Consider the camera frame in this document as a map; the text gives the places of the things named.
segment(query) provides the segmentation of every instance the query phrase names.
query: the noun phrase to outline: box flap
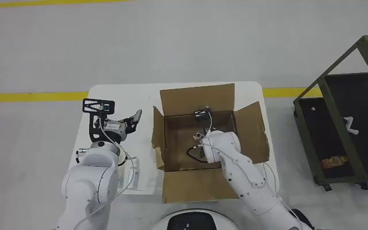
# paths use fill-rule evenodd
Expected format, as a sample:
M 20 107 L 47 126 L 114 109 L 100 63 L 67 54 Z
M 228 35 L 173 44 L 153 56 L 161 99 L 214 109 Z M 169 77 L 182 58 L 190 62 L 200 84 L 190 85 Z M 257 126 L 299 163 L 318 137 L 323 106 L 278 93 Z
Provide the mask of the box flap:
M 190 114 L 209 106 L 212 111 L 233 111 L 235 85 L 202 86 L 161 90 L 163 114 Z
M 259 102 L 242 108 L 234 114 L 242 153 L 256 164 L 268 161 L 270 147 Z
M 165 172 L 162 191 L 164 203 L 236 198 L 220 168 Z
M 164 166 L 164 152 L 165 152 L 165 136 L 164 136 L 164 122 L 163 115 L 154 106 L 154 129 L 152 132 L 152 147 L 156 152 L 156 165 L 158 169 L 163 170 Z

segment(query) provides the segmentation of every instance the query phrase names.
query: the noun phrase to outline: yellow floor line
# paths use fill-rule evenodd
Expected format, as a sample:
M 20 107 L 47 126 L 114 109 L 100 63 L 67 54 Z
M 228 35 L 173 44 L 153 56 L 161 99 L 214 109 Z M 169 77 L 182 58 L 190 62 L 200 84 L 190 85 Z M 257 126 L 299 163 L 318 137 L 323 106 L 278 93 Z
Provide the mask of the yellow floor line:
M 1 2 L 0 8 L 21 7 L 21 6 L 46 6 L 46 5 L 68 5 L 84 3 L 109 3 L 109 2 L 129 2 L 130 0 L 38 0 L 38 1 L 19 1 Z
M 305 88 L 264 88 L 265 98 L 298 97 Z M 88 92 L 61 93 L 6 93 L 0 94 L 0 102 L 37 102 L 37 101 L 81 101 L 88 96 Z M 313 88 L 307 97 L 321 97 L 319 88 Z
M 0 102 L 81 101 L 88 92 L 0 94 Z
M 265 98 L 298 97 L 306 88 L 263 88 Z M 305 97 L 322 97 L 320 88 L 312 88 Z

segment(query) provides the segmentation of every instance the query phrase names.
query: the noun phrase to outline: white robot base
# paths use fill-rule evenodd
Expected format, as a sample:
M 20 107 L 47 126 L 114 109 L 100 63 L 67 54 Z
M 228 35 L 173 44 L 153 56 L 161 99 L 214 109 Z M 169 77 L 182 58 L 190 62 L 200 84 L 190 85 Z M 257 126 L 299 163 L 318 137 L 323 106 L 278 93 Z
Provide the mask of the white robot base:
M 238 230 L 227 217 L 206 209 L 186 209 L 158 221 L 151 230 Z

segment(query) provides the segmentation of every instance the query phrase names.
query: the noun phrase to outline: bottle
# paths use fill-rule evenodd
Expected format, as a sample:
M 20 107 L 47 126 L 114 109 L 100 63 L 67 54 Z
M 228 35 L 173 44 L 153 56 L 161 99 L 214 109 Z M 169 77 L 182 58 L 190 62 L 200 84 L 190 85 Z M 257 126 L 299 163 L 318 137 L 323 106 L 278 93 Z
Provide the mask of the bottle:
M 323 169 L 328 169 L 328 168 L 341 166 L 345 164 L 345 162 L 347 161 L 348 161 L 347 156 L 333 156 L 330 159 L 322 160 L 321 166 Z

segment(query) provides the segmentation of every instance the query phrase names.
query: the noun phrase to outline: black shelf surface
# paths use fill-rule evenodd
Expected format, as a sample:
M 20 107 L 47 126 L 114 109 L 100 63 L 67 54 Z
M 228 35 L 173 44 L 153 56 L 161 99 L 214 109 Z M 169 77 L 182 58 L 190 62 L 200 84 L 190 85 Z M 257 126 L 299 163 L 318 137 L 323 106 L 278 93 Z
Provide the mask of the black shelf surface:
M 328 75 L 325 80 L 341 116 L 354 118 L 351 128 L 359 134 L 350 138 L 368 174 L 368 73 Z
M 305 98 L 299 100 L 299 103 L 319 159 L 318 163 L 333 156 L 347 156 L 324 99 Z M 354 176 L 354 171 L 350 162 L 346 162 L 342 166 L 323 170 L 323 174 L 325 178 L 332 179 Z

